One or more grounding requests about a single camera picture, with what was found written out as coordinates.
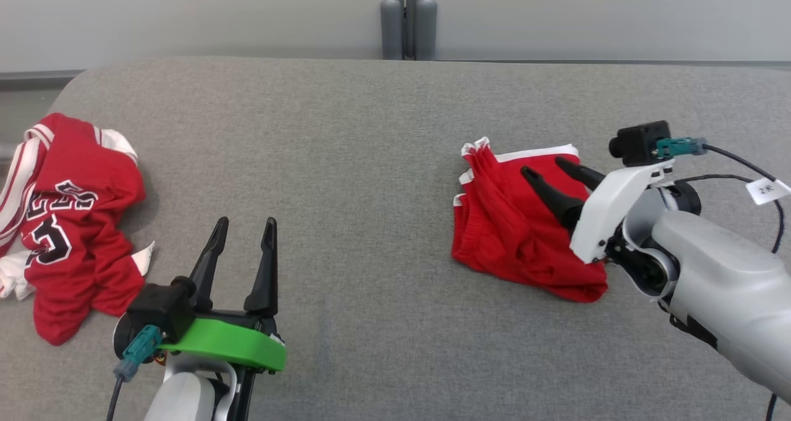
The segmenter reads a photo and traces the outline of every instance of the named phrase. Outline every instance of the white label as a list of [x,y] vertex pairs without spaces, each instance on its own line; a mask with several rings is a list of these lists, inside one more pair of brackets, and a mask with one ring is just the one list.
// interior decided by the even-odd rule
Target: white label
[[773,182],[766,178],[749,182],[747,184],[747,190],[750,193],[750,197],[752,197],[752,201],[757,205],[783,198],[791,193],[791,188],[786,186],[782,181]]

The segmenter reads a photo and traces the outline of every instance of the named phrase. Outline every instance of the red garment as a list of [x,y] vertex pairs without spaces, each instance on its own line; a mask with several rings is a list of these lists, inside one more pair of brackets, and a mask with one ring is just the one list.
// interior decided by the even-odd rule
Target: red garment
[[51,114],[25,139],[46,151],[22,207],[19,234],[32,251],[25,278],[36,288],[37,332],[60,345],[91,308],[120,317],[142,288],[132,245],[116,224],[146,193],[135,151],[115,131]]
[[22,224],[25,204],[30,200],[47,146],[37,138],[25,139],[17,146],[11,161],[6,186],[0,192],[0,257],[8,252]]
[[607,290],[604,267],[585,265],[573,254],[568,232],[520,173],[527,165],[557,190],[585,200],[585,187],[554,162],[560,155],[579,163],[569,148],[495,156],[488,140],[465,146],[472,169],[460,178],[465,193],[454,200],[453,257],[474,270],[574,302],[599,299]]

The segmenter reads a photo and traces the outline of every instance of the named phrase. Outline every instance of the printed number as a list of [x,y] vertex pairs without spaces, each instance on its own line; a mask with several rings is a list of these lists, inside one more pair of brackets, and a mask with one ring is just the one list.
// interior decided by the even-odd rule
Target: printed number
[[28,266],[33,258],[42,265],[51,265],[68,258],[71,253],[71,242],[69,241],[63,227],[57,224],[57,217],[54,215],[45,218],[36,229],[31,233],[33,241],[39,245],[46,246],[32,252],[28,258]]
[[57,192],[61,193],[61,196],[57,200],[42,198],[40,192],[33,193],[30,198],[28,212],[25,215],[26,219],[30,221],[34,218],[39,218],[45,215],[47,210],[90,210],[93,208],[93,204],[99,199],[99,196],[95,192],[84,190],[71,181],[60,182],[54,185],[54,187]]
[[28,220],[43,216],[47,213],[48,198],[42,198],[40,192],[34,192],[30,197],[30,206],[28,206],[28,213],[25,216]]
[[74,198],[74,209],[76,210],[89,210],[93,208],[94,202],[99,199],[99,196],[96,195],[95,192],[84,190],[76,184],[73,184],[71,181],[60,182],[59,184],[54,185],[54,187],[60,193],[63,193],[63,195],[68,195]]

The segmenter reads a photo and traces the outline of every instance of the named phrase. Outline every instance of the gray cushion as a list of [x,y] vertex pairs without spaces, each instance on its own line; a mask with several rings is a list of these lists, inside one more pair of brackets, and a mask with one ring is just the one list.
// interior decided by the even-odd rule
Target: gray cushion
[[[257,379],[250,419],[757,420],[769,392],[670,327],[618,267],[581,305],[456,263],[452,197],[464,142],[571,142],[609,171],[615,131],[658,119],[791,179],[789,92],[772,69],[190,57],[86,72],[52,111],[138,150],[148,198],[122,227],[158,243],[152,282],[188,274],[227,215],[212,298],[241,308],[277,218],[289,359]],[[751,176],[717,154],[675,175],[712,171]],[[704,216],[771,246],[773,206],[738,182],[697,187]],[[3,419],[104,417],[115,320],[92,314],[55,348],[31,300],[0,302],[0,319]],[[142,367],[116,419],[142,419],[161,375]]]

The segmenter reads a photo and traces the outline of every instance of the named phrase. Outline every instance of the white stripe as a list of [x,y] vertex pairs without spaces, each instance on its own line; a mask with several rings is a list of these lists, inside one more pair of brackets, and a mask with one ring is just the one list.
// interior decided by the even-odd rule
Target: white stripe
[[506,161],[512,161],[512,159],[528,158],[531,156],[560,155],[560,154],[568,154],[579,157],[580,151],[578,151],[577,148],[574,147],[574,145],[570,144],[570,145],[556,146],[554,148],[540,148],[539,150],[512,151],[511,153],[503,153],[501,155],[495,155],[494,158],[496,158],[497,161],[500,163],[505,163]]
[[480,137],[477,142],[473,143],[475,146],[475,150],[480,150],[480,148],[486,148],[489,146],[489,137]]
[[[33,170],[36,167],[39,154],[39,139],[29,140],[19,146],[18,150],[22,150],[22,156],[17,160],[17,154],[14,156],[14,164],[12,170],[9,171],[9,178],[6,179],[6,186],[3,187],[0,202],[5,200],[5,205],[0,209],[0,228],[5,229],[14,220],[20,206],[25,208],[27,205],[23,204],[23,195],[25,195],[25,188],[28,186],[28,181],[33,175]],[[14,175],[14,168],[16,165],[19,168]]]
[[474,181],[474,179],[475,179],[475,176],[472,175],[472,169],[468,169],[465,173],[463,173],[459,177],[459,182],[461,184],[468,184],[469,182]]
[[46,124],[39,123],[34,125],[33,128],[44,134],[45,139],[47,139],[48,142],[54,142],[54,132],[52,132],[52,130]]
[[40,130],[36,128],[28,129],[25,131],[25,141],[30,142],[31,140],[36,140],[37,142],[41,142],[47,150],[50,148],[50,142],[47,137],[41,133]]
[[2,234],[0,234],[0,247],[5,247],[8,245],[9,242],[14,240],[14,237],[17,235],[17,230],[22,225],[22,221],[25,221],[25,213],[28,212],[28,205],[30,204],[30,197],[33,195],[33,189],[36,187],[36,182],[32,182],[27,189],[25,189],[25,193],[23,194],[22,200],[22,209],[19,210],[19,220],[17,220],[12,226],[6,228]]
[[129,144],[129,140],[127,140],[127,137],[123,136],[121,132],[111,129],[102,130],[101,145],[108,148],[108,150],[120,151],[121,153],[127,154],[127,156],[135,162],[135,165],[138,164],[138,154],[135,148]]
[[153,253],[153,247],[155,245],[156,241],[152,241],[149,246],[131,255],[132,261],[135,262],[135,266],[138,267],[138,272],[143,277],[146,277],[146,274],[148,274],[149,265],[151,264],[151,253]]
[[470,143],[464,143],[464,146],[461,146],[461,156],[472,155],[475,153],[475,146],[471,145]]
[[22,300],[34,291],[34,288],[25,280],[25,263],[28,261],[30,250],[22,243],[22,238],[17,237],[14,243],[2,258],[0,258],[0,279],[3,286],[17,294],[17,299]]

